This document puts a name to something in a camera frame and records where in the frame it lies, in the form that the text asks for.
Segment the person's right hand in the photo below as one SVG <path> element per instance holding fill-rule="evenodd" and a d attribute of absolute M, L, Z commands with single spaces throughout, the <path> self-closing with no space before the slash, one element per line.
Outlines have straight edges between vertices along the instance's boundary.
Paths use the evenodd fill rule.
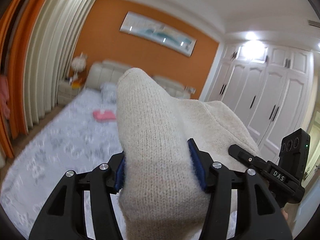
<path fill-rule="evenodd" d="M 283 207 L 280 208 L 280 210 L 286 222 L 289 223 L 290 204 L 286 203 Z"/>

